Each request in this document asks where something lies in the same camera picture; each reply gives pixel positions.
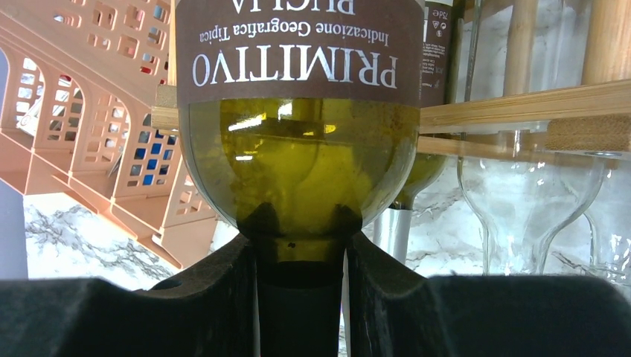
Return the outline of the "tall clear glass bottle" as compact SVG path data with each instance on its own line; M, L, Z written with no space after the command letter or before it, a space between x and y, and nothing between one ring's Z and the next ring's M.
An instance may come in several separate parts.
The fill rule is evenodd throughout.
M578 86L587 1L476 1L464 99ZM483 229L485 274L541 274L552 239L595 199L605 162L545 149L548 124L464 134L492 158L458 160L458 183Z

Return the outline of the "slim clear glass bottle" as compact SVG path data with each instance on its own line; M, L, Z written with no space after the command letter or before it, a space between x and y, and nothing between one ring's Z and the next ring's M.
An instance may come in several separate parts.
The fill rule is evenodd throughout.
M586 211L591 228L590 272L630 288L630 163L608 169Z

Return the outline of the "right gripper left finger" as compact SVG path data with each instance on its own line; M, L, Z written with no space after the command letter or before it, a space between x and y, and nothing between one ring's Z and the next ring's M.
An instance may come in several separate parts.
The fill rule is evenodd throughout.
M3 356L251 356L253 252L242 237L149 290L105 280L1 283Z

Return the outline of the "wooden wine rack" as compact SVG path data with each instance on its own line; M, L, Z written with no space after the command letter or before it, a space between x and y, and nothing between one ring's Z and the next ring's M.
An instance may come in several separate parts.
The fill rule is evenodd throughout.
M630 3L594 1L580 86L423 109L419 152L508 158L484 139L448 139L449 132L497 132L514 124L547 126L544 148L630 159Z

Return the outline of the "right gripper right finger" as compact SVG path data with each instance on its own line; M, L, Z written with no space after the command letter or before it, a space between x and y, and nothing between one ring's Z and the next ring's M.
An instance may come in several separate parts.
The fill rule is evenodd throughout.
M353 356L628 356L630 305L583 276L421 277L347 245Z

